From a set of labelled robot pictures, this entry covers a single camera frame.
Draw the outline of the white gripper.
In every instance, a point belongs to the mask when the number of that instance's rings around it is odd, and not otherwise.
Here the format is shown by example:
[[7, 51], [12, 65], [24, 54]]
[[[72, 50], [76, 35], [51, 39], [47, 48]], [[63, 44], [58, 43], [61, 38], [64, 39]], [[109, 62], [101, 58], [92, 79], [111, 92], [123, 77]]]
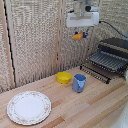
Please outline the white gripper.
[[[99, 13], [98, 12], [86, 12], [82, 16], [77, 16], [75, 13], [67, 14], [68, 27], [88, 27], [85, 32], [83, 32], [83, 38], [88, 36], [89, 26], [95, 26], [99, 24]], [[78, 34], [77, 28], [74, 28], [75, 34]]]

